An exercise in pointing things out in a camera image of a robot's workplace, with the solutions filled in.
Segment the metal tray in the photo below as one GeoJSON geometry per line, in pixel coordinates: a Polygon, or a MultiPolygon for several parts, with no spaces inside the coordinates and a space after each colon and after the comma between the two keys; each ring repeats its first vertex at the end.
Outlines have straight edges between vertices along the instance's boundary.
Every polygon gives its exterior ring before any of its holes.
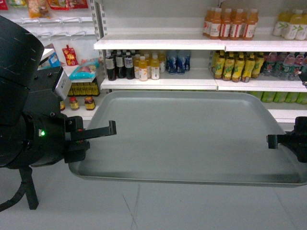
{"type": "Polygon", "coordinates": [[[299,186],[307,165],[259,99],[245,93],[117,91],[108,94],[89,129],[115,120],[117,135],[90,140],[85,160],[70,163],[91,179],[191,184],[299,186]]]}

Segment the bottle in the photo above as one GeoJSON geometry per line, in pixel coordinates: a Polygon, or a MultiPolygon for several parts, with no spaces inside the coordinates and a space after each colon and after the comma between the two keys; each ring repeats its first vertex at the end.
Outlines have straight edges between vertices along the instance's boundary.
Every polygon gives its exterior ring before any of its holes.
{"type": "Polygon", "coordinates": [[[145,53],[145,60],[147,61],[147,78],[152,77],[151,58],[149,53],[145,53]]]}
{"type": "Polygon", "coordinates": [[[147,81],[148,73],[147,73],[147,61],[145,60],[145,56],[140,56],[139,61],[139,72],[140,72],[140,81],[147,81]]]}
{"type": "Polygon", "coordinates": [[[127,55],[125,57],[126,78],[131,80],[134,79],[133,61],[130,52],[127,52],[126,55],[127,55]]]}
{"type": "Polygon", "coordinates": [[[223,71],[223,80],[230,81],[231,73],[235,65],[234,53],[230,52],[228,58],[225,61],[224,71],[223,71]]]}
{"type": "Polygon", "coordinates": [[[160,78],[160,62],[157,54],[153,54],[153,59],[151,61],[152,66],[152,79],[157,80],[160,78]]]}
{"type": "Polygon", "coordinates": [[[227,40],[230,31],[230,24],[231,24],[231,9],[225,9],[224,17],[221,20],[221,31],[220,31],[220,39],[227,40]]]}
{"type": "Polygon", "coordinates": [[[158,58],[160,62],[160,73],[164,73],[165,72],[165,60],[166,60],[164,51],[159,52],[158,58]]]}
{"type": "Polygon", "coordinates": [[[277,60],[277,53],[276,52],[270,52],[270,54],[268,55],[267,60],[264,64],[264,69],[263,69],[263,75],[264,76],[273,75],[276,60],[277,60]]]}
{"type": "Polygon", "coordinates": [[[301,19],[295,39],[302,41],[305,40],[306,37],[307,37],[307,14],[305,14],[301,19]]]}
{"type": "Polygon", "coordinates": [[[256,30],[256,23],[258,21],[258,10],[251,9],[249,18],[246,20],[246,26],[243,34],[243,40],[251,40],[256,30]]]}
{"type": "Polygon", "coordinates": [[[215,79],[221,79],[222,78],[224,64],[225,64],[225,52],[223,50],[221,50],[220,55],[217,58],[216,64],[215,64],[215,73],[214,73],[215,79]]]}
{"type": "Polygon", "coordinates": [[[108,56],[106,58],[106,71],[107,71],[107,78],[109,79],[109,81],[116,80],[113,56],[108,56]]]}
{"type": "Polygon", "coordinates": [[[279,77],[282,67],[283,67],[283,61],[286,59],[287,57],[287,53],[286,52],[281,52],[276,59],[276,63],[274,66],[274,72],[273,72],[273,76],[275,77],[279,77]]]}
{"type": "Polygon", "coordinates": [[[280,78],[282,80],[288,79],[288,76],[291,74],[292,66],[294,65],[295,57],[294,52],[290,52],[290,54],[283,61],[283,66],[280,74],[280,78]]]}
{"type": "Polygon", "coordinates": [[[239,54],[239,57],[235,61],[234,73],[232,74],[231,80],[233,82],[239,82],[241,80],[242,70],[244,67],[244,55],[239,54]]]}
{"type": "Polygon", "coordinates": [[[140,78],[140,73],[139,73],[139,61],[140,61],[140,54],[136,54],[134,56],[133,60],[133,65],[134,65],[134,77],[139,79],[140,78]]]}
{"type": "Polygon", "coordinates": [[[169,74],[175,74],[177,72],[177,53],[174,50],[170,50],[167,55],[167,71],[169,74]]]}
{"type": "Polygon", "coordinates": [[[243,37],[243,34],[245,32],[247,17],[248,17],[248,10],[244,9],[243,13],[242,13],[242,26],[241,26],[241,30],[240,30],[240,36],[239,36],[241,38],[243,37]]]}
{"type": "Polygon", "coordinates": [[[286,23],[290,21],[291,13],[288,11],[281,12],[278,15],[277,22],[275,24],[273,35],[274,36],[281,36],[283,29],[286,26],[286,23]]]}
{"type": "Polygon", "coordinates": [[[259,77],[261,67],[264,63],[264,57],[263,57],[263,52],[259,52],[257,57],[255,58],[255,67],[251,73],[252,78],[257,78],[259,77]]]}
{"type": "Polygon", "coordinates": [[[285,39],[293,40],[295,39],[298,27],[302,20],[302,10],[295,10],[295,13],[291,16],[289,26],[285,32],[285,39]]]}
{"type": "Polygon", "coordinates": [[[255,67],[254,55],[250,54],[249,58],[245,62],[244,71],[243,71],[243,74],[242,74],[241,81],[249,82],[249,79],[251,77],[251,73],[252,73],[254,67],[255,67]]]}
{"type": "Polygon", "coordinates": [[[117,51],[116,66],[117,66],[118,78],[125,78],[126,77],[125,62],[124,62],[124,57],[122,56],[120,51],[117,51]]]}
{"type": "Polygon", "coordinates": [[[242,9],[237,9],[236,16],[232,21],[229,38],[230,40],[238,40],[240,36],[240,30],[242,27],[242,9]]]}
{"type": "Polygon", "coordinates": [[[214,15],[212,17],[210,39],[219,39],[220,30],[221,30],[221,8],[215,8],[214,15]]]}

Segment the red snack package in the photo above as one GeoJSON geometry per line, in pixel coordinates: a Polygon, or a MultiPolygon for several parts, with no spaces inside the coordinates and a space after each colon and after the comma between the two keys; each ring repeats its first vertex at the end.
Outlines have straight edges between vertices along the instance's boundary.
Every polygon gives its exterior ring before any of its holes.
{"type": "Polygon", "coordinates": [[[66,0],[48,0],[49,6],[53,10],[69,10],[68,2],[66,0]]]}
{"type": "Polygon", "coordinates": [[[66,45],[66,48],[63,48],[63,53],[66,59],[66,63],[68,66],[76,66],[78,64],[76,53],[74,48],[70,48],[66,45]]]}
{"type": "Polygon", "coordinates": [[[8,10],[9,8],[5,0],[0,0],[0,11],[8,11],[8,10]]]}
{"type": "Polygon", "coordinates": [[[86,0],[67,0],[71,9],[86,9],[88,8],[86,0]]]}

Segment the snack bag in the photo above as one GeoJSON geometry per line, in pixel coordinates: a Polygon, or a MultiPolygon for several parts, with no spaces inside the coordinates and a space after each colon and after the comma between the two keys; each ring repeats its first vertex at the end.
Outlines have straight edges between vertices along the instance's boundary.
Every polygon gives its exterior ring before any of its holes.
{"type": "Polygon", "coordinates": [[[66,0],[48,0],[49,6],[53,10],[69,10],[68,2],[66,0]]]}
{"type": "Polygon", "coordinates": [[[86,0],[67,0],[69,2],[69,7],[71,9],[87,9],[87,1],[86,0]]]}
{"type": "Polygon", "coordinates": [[[50,18],[46,0],[27,0],[30,18],[50,18]]]}
{"type": "Polygon", "coordinates": [[[66,45],[66,48],[63,48],[63,53],[66,59],[66,63],[68,66],[76,66],[78,64],[76,52],[74,48],[70,48],[66,45]]]}
{"type": "Polygon", "coordinates": [[[23,7],[26,6],[24,0],[9,0],[9,4],[13,7],[23,7]]]}
{"type": "Polygon", "coordinates": [[[8,11],[8,10],[9,8],[5,0],[0,0],[0,11],[8,11]]]}

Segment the white shelf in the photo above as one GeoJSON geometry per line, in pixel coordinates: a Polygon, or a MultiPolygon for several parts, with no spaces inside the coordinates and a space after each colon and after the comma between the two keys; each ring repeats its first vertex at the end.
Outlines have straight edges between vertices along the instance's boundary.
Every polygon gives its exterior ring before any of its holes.
{"type": "Polygon", "coordinates": [[[278,80],[276,77],[266,77],[262,74],[249,82],[232,82],[216,80],[219,91],[273,91],[273,92],[307,92],[302,81],[278,80]]]}
{"type": "Polygon", "coordinates": [[[139,79],[107,78],[101,84],[101,89],[126,89],[126,90],[217,90],[215,80],[210,72],[205,69],[192,69],[185,74],[162,73],[160,79],[140,81],[139,79]]]}
{"type": "Polygon", "coordinates": [[[256,34],[251,41],[211,40],[202,34],[108,34],[94,49],[194,49],[225,51],[307,52],[307,41],[256,34]]]}

